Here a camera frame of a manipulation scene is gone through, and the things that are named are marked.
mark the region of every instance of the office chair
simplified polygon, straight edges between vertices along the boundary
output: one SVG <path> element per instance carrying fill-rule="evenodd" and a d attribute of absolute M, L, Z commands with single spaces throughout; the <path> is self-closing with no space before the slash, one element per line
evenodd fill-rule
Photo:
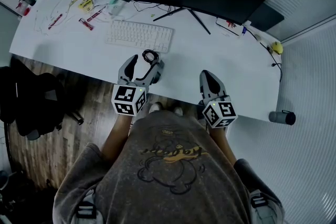
<path fill-rule="evenodd" d="M 83 123 L 70 102 L 59 79 L 52 74 L 35 75 L 14 57 L 10 67 L 0 68 L 0 120 L 16 120 L 18 132 L 29 140 L 60 130 L 64 115 Z"/>

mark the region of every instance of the black cable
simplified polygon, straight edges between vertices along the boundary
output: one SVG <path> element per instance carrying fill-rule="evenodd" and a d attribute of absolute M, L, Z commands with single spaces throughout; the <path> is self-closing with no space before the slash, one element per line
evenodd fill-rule
<path fill-rule="evenodd" d="M 151 60 L 151 59 L 149 59 L 148 58 L 148 56 L 147 56 L 147 54 L 152 54 L 153 55 L 153 60 Z M 154 51 L 154 50 L 144 50 L 143 51 L 143 53 L 142 53 L 142 57 L 143 57 L 143 59 L 146 61 L 146 62 L 148 62 L 148 63 L 150 63 L 151 65 L 152 65 L 152 62 L 154 61 L 154 60 L 157 60 L 158 58 L 159 58 L 159 55 Z"/>
<path fill-rule="evenodd" d="M 166 9 L 163 9 L 163 8 L 160 8 L 160 7 L 157 7 L 157 8 L 159 8 L 160 10 L 163 10 L 163 11 L 165 11 L 165 12 L 167 12 L 167 13 L 169 13 L 169 12 L 171 12 L 172 11 L 172 7 L 173 6 L 169 6 L 168 7 L 168 10 L 166 10 Z"/>
<path fill-rule="evenodd" d="M 248 31 L 248 32 L 255 38 L 255 40 L 258 41 L 258 42 L 264 47 L 264 49 L 268 51 L 269 55 L 271 55 L 271 57 L 273 58 L 273 61 L 274 61 L 274 63 L 272 64 L 272 66 L 273 66 L 273 67 L 274 67 L 274 66 L 277 66 L 277 67 L 279 68 L 279 70 L 280 70 L 280 82 L 281 82 L 281 80 L 282 80 L 282 69 L 280 68 L 280 64 L 281 64 L 281 63 L 278 63 L 278 62 L 274 59 L 274 57 L 273 57 L 272 53 L 269 51 L 269 49 L 266 48 L 266 47 L 265 47 L 265 46 L 264 46 L 264 45 L 263 45 L 263 44 L 256 38 L 256 36 L 252 34 L 252 32 L 251 32 L 250 30 L 248 30 L 248 29 L 246 28 L 246 31 Z"/>
<path fill-rule="evenodd" d="M 145 9 L 148 9 L 148 8 L 155 8 L 155 7 L 159 6 L 159 5 L 160 5 L 160 4 L 156 4 L 156 5 L 155 5 L 155 6 L 153 6 L 153 7 L 147 7 L 147 8 L 144 8 L 144 9 L 138 10 L 138 9 L 137 9 L 137 7 L 135 6 L 135 2 L 133 2 L 133 6 L 135 7 L 136 11 L 138 11 L 138 12 L 141 12 L 141 11 L 143 11 L 143 10 L 145 10 Z"/>

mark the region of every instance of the strap buckle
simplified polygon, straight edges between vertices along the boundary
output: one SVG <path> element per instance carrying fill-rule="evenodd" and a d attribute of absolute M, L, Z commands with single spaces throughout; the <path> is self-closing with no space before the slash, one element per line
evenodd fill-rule
<path fill-rule="evenodd" d="M 251 205 L 253 208 L 266 206 L 268 205 L 268 201 L 266 197 L 262 193 L 260 193 L 260 196 L 253 196 L 251 198 Z"/>
<path fill-rule="evenodd" d="M 96 219 L 96 206 L 88 201 L 81 201 L 76 211 L 77 218 Z"/>

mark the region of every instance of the keyboard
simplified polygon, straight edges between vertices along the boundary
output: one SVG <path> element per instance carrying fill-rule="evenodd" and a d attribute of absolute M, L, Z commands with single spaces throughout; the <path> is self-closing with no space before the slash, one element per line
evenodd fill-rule
<path fill-rule="evenodd" d="M 156 25 L 113 20 L 105 42 L 113 45 L 168 52 L 173 29 Z"/>

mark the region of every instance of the cylindrical object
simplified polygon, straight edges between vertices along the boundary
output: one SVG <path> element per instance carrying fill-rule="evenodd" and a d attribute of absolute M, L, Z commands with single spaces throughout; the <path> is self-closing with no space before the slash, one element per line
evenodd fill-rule
<path fill-rule="evenodd" d="M 269 113 L 268 119 L 271 122 L 293 125 L 295 123 L 296 116 L 293 112 L 286 110 L 282 110 L 280 112 L 272 111 Z"/>

